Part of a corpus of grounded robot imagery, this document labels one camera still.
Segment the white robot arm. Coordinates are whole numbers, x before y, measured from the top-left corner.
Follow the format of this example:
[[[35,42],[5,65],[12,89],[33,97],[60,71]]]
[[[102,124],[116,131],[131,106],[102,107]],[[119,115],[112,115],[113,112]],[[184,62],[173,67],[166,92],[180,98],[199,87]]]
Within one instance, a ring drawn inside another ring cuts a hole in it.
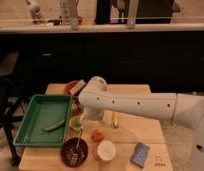
[[[195,131],[189,171],[204,171],[204,96],[179,93],[109,92],[107,82],[92,77],[78,95],[91,120],[100,120],[104,110],[171,120]]]

